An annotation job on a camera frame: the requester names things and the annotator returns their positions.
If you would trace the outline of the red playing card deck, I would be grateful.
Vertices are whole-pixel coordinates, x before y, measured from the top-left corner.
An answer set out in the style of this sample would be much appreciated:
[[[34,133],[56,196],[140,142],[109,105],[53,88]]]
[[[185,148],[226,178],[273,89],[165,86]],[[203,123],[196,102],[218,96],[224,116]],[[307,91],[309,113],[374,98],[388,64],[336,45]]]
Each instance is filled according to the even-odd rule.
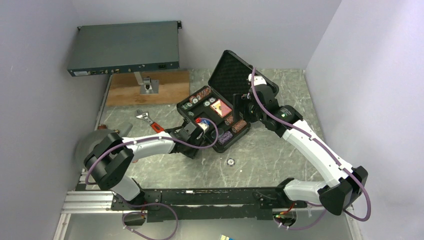
[[[221,118],[224,118],[232,112],[232,109],[221,99],[216,100],[210,105],[212,110],[214,110]]]

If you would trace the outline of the orange chip stack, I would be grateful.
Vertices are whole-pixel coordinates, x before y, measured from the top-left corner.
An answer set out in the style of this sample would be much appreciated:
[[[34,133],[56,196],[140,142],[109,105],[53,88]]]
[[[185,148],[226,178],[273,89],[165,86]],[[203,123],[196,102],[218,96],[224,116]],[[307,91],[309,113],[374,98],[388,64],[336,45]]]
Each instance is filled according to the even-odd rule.
[[[247,125],[247,122],[241,119],[232,126],[231,131],[233,133],[239,133],[246,125]]]

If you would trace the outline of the black poker case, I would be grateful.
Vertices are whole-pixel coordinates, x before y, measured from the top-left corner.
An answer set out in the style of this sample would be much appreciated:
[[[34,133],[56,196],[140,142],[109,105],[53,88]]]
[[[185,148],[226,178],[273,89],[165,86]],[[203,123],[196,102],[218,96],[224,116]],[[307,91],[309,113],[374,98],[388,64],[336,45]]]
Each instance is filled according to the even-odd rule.
[[[218,153],[225,152],[250,129],[252,122],[247,122],[247,125],[240,132],[232,132],[233,125],[237,123],[233,120],[233,94],[246,94],[249,91],[251,83],[248,81],[248,77],[252,71],[252,65],[245,62],[234,52],[225,50],[212,72],[207,85],[195,91],[176,105],[177,111],[187,122],[195,123],[195,119],[197,118],[207,118],[216,124],[217,127],[210,126],[206,132],[205,142],[211,144],[216,141],[213,149]],[[211,88],[211,93],[208,96],[200,100],[197,104],[191,104],[189,102],[191,96],[207,87]],[[211,104],[216,100],[222,100],[226,103],[232,109],[231,113],[225,117],[220,117],[211,108]],[[232,132],[233,137],[225,145],[220,145],[217,142],[218,138],[227,131]]]

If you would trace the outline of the purple chip stack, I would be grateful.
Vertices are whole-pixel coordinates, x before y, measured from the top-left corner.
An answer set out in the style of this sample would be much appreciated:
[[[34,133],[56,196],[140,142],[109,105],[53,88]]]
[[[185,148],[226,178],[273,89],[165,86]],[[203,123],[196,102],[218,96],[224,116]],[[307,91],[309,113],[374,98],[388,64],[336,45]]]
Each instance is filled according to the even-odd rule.
[[[223,133],[221,136],[218,137],[217,142],[220,145],[225,145],[227,142],[229,142],[231,139],[233,138],[233,134],[230,131],[226,131],[225,133]]]

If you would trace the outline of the blue poker chip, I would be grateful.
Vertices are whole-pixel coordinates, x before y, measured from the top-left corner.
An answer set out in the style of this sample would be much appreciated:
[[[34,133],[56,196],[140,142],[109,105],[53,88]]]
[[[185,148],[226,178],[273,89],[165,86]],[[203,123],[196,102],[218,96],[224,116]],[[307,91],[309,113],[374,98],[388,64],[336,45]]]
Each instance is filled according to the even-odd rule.
[[[230,167],[233,167],[233,166],[235,165],[235,161],[234,161],[234,159],[229,158],[229,159],[226,161],[226,164],[227,164],[228,166],[230,166]]]

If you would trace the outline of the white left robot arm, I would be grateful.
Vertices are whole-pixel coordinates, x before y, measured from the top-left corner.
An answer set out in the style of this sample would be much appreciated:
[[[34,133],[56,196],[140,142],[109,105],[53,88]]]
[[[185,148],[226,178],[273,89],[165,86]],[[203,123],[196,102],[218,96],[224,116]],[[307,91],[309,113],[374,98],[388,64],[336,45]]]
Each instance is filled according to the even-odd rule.
[[[141,186],[126,176],[130,164],[140,159],[163,154],[183,154],[193,158],[205,149],[204,133],[208,124],[184,122],[168,129],[153,127],[155,134],[139,137],[120,136],[111,129],[98,129],[82,138],[74,159],[87,170],[93,184],[103,191],[113,191],[124,199],[131,210],[139,209],[145,198]]]

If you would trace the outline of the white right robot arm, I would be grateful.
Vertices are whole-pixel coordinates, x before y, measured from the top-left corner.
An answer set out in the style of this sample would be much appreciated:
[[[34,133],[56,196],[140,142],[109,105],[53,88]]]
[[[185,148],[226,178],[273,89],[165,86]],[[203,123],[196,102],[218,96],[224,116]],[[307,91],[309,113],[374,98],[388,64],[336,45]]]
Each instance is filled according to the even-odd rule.
[[[354,167],[331,150],[312,130],[303,116],[291,105],[280,105],[273,89],[267,84],[250,88],[247,93],[233,94],[234,117],[246,122],[261,122],[294,146],[322,176],[322,181],[302,181],[289,177],[277,186],[276,203],[289,207],[294,201],[322,205],[339,216],[361,195],[365,196],[367,212],[371,215],[371,201],[365,190],[369,176],[363,166]]]

